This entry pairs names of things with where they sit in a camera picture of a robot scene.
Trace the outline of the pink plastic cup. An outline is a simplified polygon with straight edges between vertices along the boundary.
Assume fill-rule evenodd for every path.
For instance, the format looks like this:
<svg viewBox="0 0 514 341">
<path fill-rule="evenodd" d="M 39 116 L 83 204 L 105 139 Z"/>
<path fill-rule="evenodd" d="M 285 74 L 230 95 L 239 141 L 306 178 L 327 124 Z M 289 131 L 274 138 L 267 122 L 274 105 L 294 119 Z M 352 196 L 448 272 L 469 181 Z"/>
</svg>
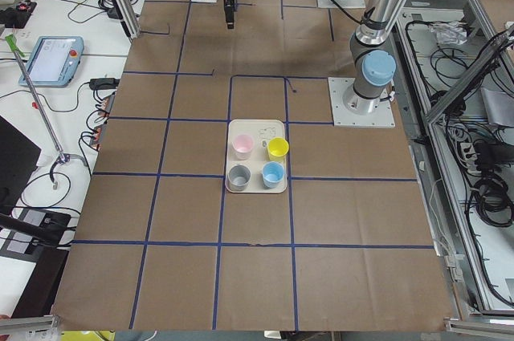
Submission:
<svg viewBox="0 0 514 341">
<path fill-rule="evenodd" d="M 237 135 L 232 140 L 232 148 L 234 149 L 235 155 L 238 159 L 249 159 L 254 148 L 253 137 L 247 134 Z"/>
</svg>

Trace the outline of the yellow plastic cup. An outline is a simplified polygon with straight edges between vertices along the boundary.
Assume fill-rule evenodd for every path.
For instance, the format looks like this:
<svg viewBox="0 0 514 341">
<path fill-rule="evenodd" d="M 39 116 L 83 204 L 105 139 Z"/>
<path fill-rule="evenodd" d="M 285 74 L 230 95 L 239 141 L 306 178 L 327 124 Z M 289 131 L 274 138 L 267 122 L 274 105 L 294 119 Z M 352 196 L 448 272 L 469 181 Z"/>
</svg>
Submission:
<svg viewBox="0 0 514 341">
<path fill-rule="evenodd" d="M 269 160 L 281 162 L 289 152 L 289 143 L 283 137 L 275 137 L 267 144 Z"/>
</svg>

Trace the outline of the grey plastic cup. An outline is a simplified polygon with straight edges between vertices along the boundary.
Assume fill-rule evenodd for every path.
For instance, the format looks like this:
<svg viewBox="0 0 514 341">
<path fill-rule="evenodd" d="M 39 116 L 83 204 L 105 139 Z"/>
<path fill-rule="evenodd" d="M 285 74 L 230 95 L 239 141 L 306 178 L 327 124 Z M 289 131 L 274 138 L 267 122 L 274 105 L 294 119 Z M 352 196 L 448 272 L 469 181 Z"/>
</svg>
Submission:
<svg viewBox="0 0 514 341">
<path fill-rule="evenodd" d="M 232 192 L 242 192 L 247 188 L 250 179 L 250 169 L 243 164 L 237 164 L 228 172 L 228 189 Z"/>
</svg>

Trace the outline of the black power adapter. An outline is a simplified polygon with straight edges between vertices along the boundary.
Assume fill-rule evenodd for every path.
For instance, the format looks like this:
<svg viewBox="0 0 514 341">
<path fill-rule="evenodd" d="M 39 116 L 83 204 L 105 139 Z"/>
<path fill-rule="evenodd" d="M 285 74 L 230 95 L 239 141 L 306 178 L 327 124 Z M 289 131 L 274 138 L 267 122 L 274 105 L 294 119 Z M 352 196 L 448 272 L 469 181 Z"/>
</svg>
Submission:
<svg viewBox="0 0 514 341">
<path fill-rule="evenodd" d="M 90 79 L 89 87 L 93 90 L 109 90 L 116 89 L 119 85 L 120 80 L 113 77 L 94 78 Z"/>
</svg>

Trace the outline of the cream plastic tray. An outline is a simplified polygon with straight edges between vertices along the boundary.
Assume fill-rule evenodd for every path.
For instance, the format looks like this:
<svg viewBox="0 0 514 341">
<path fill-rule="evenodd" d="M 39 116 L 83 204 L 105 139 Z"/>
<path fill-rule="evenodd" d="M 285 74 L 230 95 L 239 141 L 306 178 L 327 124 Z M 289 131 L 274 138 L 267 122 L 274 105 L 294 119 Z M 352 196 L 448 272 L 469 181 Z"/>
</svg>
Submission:
<svg viewBox="0 0 514 341">
<path fill-rule="evenodd" d="M 240 160 L 232 148 L 232 140 L 240 134 L 253 137 L 254 148 L 251 157 Z M 267 144 L 275 137 L 285 137 L 284 124 L 279 120 L 232 120 L 228 126 L 227 153 L 226 153 L 226 179 L 225 186 L 231 193 L 282 193 L 288 186 L 287 160 L 279 162 L 284 167 L 284 178 L 274 189 L 267 188 L 263 183 L 263 166 L 270 162 L 267 154 Z M 247 166 L 251 171 L 251 179 L 247 188 L 242 192 L 232 192 L 228 189 L 227 175 L 229 170 L 237 164 Z"/>
</svg>

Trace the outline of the teach pendant tablet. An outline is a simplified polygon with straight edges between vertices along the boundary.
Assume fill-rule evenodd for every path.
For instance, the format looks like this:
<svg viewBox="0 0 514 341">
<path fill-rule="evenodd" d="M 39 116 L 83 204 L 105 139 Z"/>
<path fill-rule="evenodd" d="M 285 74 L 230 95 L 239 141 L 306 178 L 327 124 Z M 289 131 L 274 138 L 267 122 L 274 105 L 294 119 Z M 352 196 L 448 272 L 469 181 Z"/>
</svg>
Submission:
<svg viewBox="0 0 514 341">
<path fill-rule="evenodd" d="M 41 36 L 27 61 L 35 87 L 66 87 L 73 79 L 84 52 L 80 36 Z"/>
</svg>

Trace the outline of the metal rod with stand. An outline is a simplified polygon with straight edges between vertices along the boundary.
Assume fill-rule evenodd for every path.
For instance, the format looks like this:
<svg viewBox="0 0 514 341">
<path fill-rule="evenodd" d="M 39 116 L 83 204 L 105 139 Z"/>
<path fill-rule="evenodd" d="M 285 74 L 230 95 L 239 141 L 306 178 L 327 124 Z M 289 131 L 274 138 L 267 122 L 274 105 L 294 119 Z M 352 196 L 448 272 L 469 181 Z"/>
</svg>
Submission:
<svg viewBox="0 0 514 341">
<path fill-rule="evenodd" d="M 14 58 L 15 58 L 17 64 L 18 64 L 18 66 L 19 66 L 20 71 L 22 72 L 22 77 L 25 79 L 25 81 L 27 83 L 29 91 L 30 91 L 30 93 L 31 93 L 31 95 L 33 97 L 33 100 L 35 101 L 35 103 L 37 105 L 37 109 L 39 110 L 39 114 L 41 115 L 41 118 L 42 118 L 42 120 L 43 120 L 43 122 L 45 124 L 45 127 L 46 127 L 48 133 L 50 134 L 51 140 L 52 140 L 53 145 L 55 147 L 55 150 L 57 152 L 57 157 L 55 159 L 54 164 L 51 166 L 50 172 L 49 172 L 50 180 L 51 180 L 51 182 L 53 184 L 54 189 L 56 189 L 57 188 L 57 180 L 55 179 L 54 170 L 55 170 L 55 167 L 58 164 L 66 164 L 70 160 L 76 159 L 76 160 L 81 160 L 83 162 L 83 165 L 88 167 L 87 160 L 86 160 L 86 158 L 84 156 L 80 156 L 78 154 L 66 153 L 64 151 L 63 146 L 60 143 L 59 138 L 56 135 L 55 130 L 54 130 L 54 128 L 51 125 L 51 121 L 49 120 L 49 118 L 47 116 L 47 113 L 43 109 L 43 105 L 42 105 L 42 103 L 40 101 L 38 92 L 35 89 L 33 81 L 32 81 L 32 79 L 31 79 L 31 77 L 29 75 L 29 72 L 27 70 L 26 64 L 23 62 L 24 54 L 17 47 L 17 45 L 16 45 L 16 38 L 15 38 L 14 34 L 7 35 L 5 37 L 5 40 L 6 40 L 7 44 L 8 44 L 11 52 L 14 54 Z"/>
</svg>

